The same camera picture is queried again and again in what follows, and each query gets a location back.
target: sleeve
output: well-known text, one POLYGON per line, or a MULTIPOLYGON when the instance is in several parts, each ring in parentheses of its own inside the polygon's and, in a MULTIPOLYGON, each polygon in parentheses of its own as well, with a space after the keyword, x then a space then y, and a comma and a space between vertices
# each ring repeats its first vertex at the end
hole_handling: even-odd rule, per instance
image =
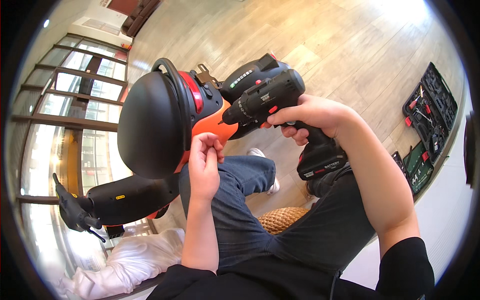
POLYGON ((152 291, 147 300, 173 299, 195 282, 215 276, 212 271, 190 269, 181 264, 175 264, 167 269, 163 281, 152 291))
POLYGON ((385 296, 420 299, 433 291, 435 279, 421 238, 401 240, 392 246, 380 262, 376 290, 385 296))

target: wrench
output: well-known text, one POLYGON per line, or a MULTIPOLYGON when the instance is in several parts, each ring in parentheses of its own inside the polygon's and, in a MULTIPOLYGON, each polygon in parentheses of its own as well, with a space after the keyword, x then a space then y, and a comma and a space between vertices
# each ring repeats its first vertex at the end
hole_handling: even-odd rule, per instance
POLYGON ((425 119, 427 119, 428 122, 430 122, 430 124, 433 126, 432 120, 429 119, 429 118, 427 118, 427 116, 425 116, 424 114, 422 114, 422 112, 421 112, 418 108, 415 110, 415 112, 421 114, 421 115, 422 115, 425 119))

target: brown sofa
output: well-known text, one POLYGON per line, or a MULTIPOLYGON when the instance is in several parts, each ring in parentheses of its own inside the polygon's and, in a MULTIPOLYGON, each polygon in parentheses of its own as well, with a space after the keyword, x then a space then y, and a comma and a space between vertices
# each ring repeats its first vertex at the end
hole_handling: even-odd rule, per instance
POLYGON ((137 7, 123 22, 122 33, 126 36, 135 37, 159 3, 160 0, 139 0, 137 7))

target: open toolbox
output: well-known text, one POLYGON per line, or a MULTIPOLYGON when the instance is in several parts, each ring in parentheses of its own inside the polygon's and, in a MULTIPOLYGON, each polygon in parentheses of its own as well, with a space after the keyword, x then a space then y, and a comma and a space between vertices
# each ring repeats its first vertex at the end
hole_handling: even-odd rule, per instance
POLYGON ((402 110, 405 123, 415 128, 427 149, 423 160, 429 158, 433 164, 444 149, 458 106, 432 62, 402 110))

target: hand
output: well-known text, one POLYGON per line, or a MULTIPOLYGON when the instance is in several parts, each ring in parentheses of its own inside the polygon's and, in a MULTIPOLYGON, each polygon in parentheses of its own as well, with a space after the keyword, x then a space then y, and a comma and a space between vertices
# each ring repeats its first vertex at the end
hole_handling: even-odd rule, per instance
POLYGON ((209 202, 220 185, 217 162, 223 164, 223 146, 216 134, 204 132, 192 138, 188 171, 191 200, 209 202))
MULTIPOLYGON (((304 123, 321 128, 328 137, 338 137, 342 123, 357 113, 346 105, 326 98, 303 94, 298 99, 298 105, 283 108, 271 115, 265 124, 266 128, 279 125, 287 121, 303 121, 304 123)), ((308 143, 308 130, 297 130, 293 126, 282 127, 285 137, 292 137, 297 145, 308 143)))

